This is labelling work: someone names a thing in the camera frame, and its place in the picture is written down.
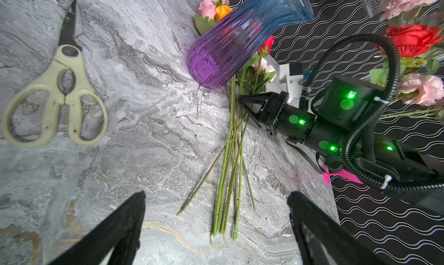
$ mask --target red flower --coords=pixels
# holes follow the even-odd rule
[[[401,57],[415,57],[440,43],[440,28],[428,25],[401,25],[387,29],[387,37],[393,41]]]
[[[261,48],[259,49],[259,51],[263,51],[265,46],[268,46],[268,54],[270,54],[270,48],[271,46],[274,44],[274,37],[270,36],[270,38],[268,38],[268,40],[264,43],[263,46],[261,46]]]

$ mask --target white zip tie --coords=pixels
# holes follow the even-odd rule
[[[390,180],[392,179],[392,177],[388,174],[386,174],[384,176],[384,183],[382,184],[382,186],[380,187],[382,190],[384,190],[385,188],[387,188],[387,185],[389,184]]]
[[[380,101],[380,102],[385,103],[385,104],[389,104],[390,103],[390,101],[385,101],[382,98],[380,98],[379,96],[375,96],[375,98],[373,100],[374,101]]]

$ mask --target scissors blade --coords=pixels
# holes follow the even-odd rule
[[[71,45],[82,51],[74,38],[82,33],[82,20],[77,0],[73,0],[63,19],[62,29],[60,30],[59,46]]]

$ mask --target cream scissors handle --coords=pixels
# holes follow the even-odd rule
[[[71,50],[70,53],[73,57],[69,57],[63,53],[63,51],[67,49]],[[75,87],[68,95],[65,96],[59,90],[57,82],[60,74],[67,69],[71,69],[75,75]],[[40,126],[40,137],[31,142],[19,141],[11,133],[11,116],[14,113],[17,105],[22,100],[38,90],[46,90],[49,92],[48,100],[43,110],[42,124]],[[92,140],[83,140],[80,137],[80,132],[82,129],[82,96],[91,96],[94,98],[103,112],[102,130]],[[63,104],[69,106],[68,135],[74,143],[89,146],[97,143],[101,138],[103,138],[108,127],[108,115],[105,106],[103,105],[100,97],[92,88],[87,78],[82,52],[70,45],[59,46],[48,69],[39,78],[21,90],[8,103],[3,113],[3,121],[1,123],[1,129],[4,137],[11,144],[19,147],[42,146],[48,143],[56,134],[60,105]]]

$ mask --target green led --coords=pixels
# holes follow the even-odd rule
[[[356,96],[356,92],[355,91],[350,91],[350,92],[348,92],[348,98],[349,99],[352,99],[352,98],[354,98]]]

